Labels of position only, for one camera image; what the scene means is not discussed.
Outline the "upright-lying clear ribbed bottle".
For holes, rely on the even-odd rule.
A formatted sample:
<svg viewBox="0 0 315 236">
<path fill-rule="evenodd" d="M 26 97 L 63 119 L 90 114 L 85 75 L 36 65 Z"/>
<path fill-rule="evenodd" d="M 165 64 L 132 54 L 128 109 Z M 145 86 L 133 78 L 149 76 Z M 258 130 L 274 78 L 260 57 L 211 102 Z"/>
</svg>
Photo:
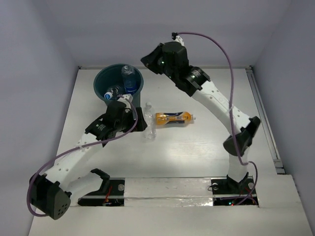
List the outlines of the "upright-lying clear ribbed bottle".
<svg viewBox="0 0 315 236">
<path fill-rule="evenodd" d="M 150 102 L 147 102 L 143 110 L 144 120 L 147 124 L 144 130 L 144 137 L 148 140 L 153 140 L 156 138 L 156 116 L 154 109 Z"/>
</svg>

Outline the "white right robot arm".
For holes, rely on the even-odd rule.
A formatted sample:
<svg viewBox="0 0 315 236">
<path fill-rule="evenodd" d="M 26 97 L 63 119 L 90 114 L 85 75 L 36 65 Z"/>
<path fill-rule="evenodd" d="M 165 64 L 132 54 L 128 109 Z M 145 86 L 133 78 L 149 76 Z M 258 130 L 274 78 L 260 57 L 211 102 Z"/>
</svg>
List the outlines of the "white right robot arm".
<svg viewBox="0 0 315 236">
<path fill-rule="evenodd" d="M 251 118 L 230 106 L 210 77 L 201 68 L 189 64 L 187 50 L 179 42 L 158 44 L 141 62 L 150 71 L 166 75 L 179 90 L 205 106 L 226 127 L 230 134 L 223 142 L 229 154 L 226 186 L 233 193 L 242 190 L 248 177 L 245 166 L 248 148 L 260 126 L 260 119 Z"/>
</svg>

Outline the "clear bottle blue-white cap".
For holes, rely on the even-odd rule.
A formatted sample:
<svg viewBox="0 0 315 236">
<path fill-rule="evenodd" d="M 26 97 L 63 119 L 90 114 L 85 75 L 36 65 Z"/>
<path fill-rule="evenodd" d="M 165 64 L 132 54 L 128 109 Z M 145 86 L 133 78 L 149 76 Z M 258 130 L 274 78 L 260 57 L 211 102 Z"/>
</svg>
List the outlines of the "clear bottle blue-white cap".
<svg viewBox="0 0 315 236">
<path fill-rule="evenodd" d="M 115 85 L 108 88 L 107 92 L 104 94 L 104 98 L 106 100 L 115 100 L 124 93 L 125 93 L 124 87 L 120 85 Z"/>
</svg>

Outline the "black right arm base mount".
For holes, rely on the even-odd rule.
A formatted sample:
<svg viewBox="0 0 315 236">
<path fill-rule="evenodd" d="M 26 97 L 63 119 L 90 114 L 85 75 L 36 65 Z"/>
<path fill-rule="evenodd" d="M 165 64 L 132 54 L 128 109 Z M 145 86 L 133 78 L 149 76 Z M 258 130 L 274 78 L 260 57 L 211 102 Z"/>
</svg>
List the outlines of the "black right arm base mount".
<svg viewBox="0 0 315 236">
<path fill-rule="evenodd" d="M 254 179 L 247 174 L 240 183 L 230 177 L 211 179 L 208 191 L 213 194 L 214 206 L 258 206 Z"/>
</svg>

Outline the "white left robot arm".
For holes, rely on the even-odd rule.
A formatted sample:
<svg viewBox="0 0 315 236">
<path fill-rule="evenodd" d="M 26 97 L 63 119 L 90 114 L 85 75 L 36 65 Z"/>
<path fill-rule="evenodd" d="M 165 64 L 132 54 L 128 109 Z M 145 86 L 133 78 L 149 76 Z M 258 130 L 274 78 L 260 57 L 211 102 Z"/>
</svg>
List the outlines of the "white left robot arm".
<svg viewBox="0 0 315 236">
<path fill-rule="evenodd" d="M 29 212 L 57 220 L 86 194 L 110 194 L 110 176 L 98 168 L 85 170 L 86 163 L 107 143 L 146 128 L 141 107 L 135 107 L 128 99 L 111 102 L 106 112 L 85 129 L 75 147 L 45 163 L 30 178 Z"/>
</svg>

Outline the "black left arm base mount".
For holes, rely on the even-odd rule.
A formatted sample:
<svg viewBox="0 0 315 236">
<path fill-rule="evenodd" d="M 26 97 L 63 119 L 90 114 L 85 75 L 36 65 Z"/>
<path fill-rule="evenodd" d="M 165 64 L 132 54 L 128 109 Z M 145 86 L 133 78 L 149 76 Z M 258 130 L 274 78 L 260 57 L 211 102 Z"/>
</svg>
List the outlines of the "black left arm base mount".
<svg viewBox="0 0 315 236">
<path fill-rule="evenodd" d="M 93 169 L 91 173 L 96 174 L 102 182 L 96 191 L 92 191 L 78 200 L 82 207 L 123 207 L 125 204 L 124 178 L 111 178 L 100 169 Z"/>
</svg>

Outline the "orange label drink bottle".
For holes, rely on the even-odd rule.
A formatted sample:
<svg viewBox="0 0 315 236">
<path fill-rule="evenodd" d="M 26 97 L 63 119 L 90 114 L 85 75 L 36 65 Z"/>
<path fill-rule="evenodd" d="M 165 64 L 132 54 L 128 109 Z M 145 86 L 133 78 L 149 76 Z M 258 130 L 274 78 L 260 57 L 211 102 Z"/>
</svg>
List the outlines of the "orange label drink bottle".
<svg viewBox="0 0 315 236">
<path fill-rule="evenodd" d="M 159 126 L 172 124 L 188 124 L 196 120 L 196 116 L 189 112 L 156 113 L 156 124 Z"/>
</svg>

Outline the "blue label water bottle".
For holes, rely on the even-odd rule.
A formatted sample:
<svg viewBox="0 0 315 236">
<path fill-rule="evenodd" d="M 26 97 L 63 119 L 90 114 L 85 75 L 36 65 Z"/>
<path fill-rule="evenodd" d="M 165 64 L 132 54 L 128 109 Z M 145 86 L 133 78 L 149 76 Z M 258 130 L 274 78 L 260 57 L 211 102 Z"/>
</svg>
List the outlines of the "blue label water bottle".
<svg viewBox="0 0 315 236">
<path fill-rule="evenodd" d="M 121 69 L 126 93 L 134 94 L 137 91 L 135 69 L 131 65 L 124 65 Z"/>
</svg>

